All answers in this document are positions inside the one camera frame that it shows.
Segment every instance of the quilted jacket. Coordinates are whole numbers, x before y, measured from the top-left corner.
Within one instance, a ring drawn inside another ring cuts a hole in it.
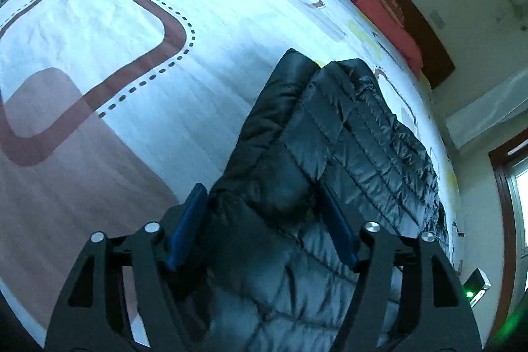
[[[327,352],[357,275],[337,257],[314,214],[328,184],[366,220],[390,232],[437,235],[445,213],[426,149],[387,107],[361,60],[324,68],[289,50],[240,132],[179,310],[193,348],[230,352]],[[394,268],[379,344],[390,338],[401,289]]]

